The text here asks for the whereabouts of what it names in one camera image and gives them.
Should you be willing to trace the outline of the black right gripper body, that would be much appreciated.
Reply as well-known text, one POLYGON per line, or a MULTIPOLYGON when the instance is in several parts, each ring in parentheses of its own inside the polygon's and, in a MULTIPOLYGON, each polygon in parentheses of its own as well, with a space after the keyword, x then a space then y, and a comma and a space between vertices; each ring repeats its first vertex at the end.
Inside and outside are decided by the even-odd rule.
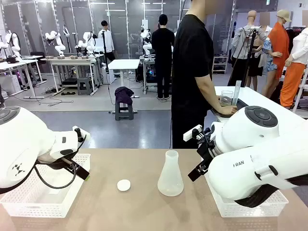
POLYGON ((197 165, 197 169, 208 169, 215 157, 214 148, 214 141, 198 141, 197 153, 200 155, 202 161, 197 165))

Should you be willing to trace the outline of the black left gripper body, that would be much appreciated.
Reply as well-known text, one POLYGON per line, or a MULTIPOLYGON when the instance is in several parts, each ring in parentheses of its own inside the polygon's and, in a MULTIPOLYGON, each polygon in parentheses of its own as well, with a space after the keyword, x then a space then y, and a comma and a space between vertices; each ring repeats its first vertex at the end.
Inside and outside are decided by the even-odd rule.
POLYGON ((59 169, 66 169, 66 170, 75 170, 76 164, 72 159, 67 159, 67 158, 60 158, 57 160, 57 166, 59 169))

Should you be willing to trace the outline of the person's right hand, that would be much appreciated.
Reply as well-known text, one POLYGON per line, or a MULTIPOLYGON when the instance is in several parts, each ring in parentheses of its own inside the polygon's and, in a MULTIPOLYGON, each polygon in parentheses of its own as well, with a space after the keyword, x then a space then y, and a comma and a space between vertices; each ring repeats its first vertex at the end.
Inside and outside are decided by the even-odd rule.
POLYGON ((218 109, 218 113, 221 115, 233 115, 238 111, 237 106, 234 105, 228 105, 228 106, 221 106, 218 109))

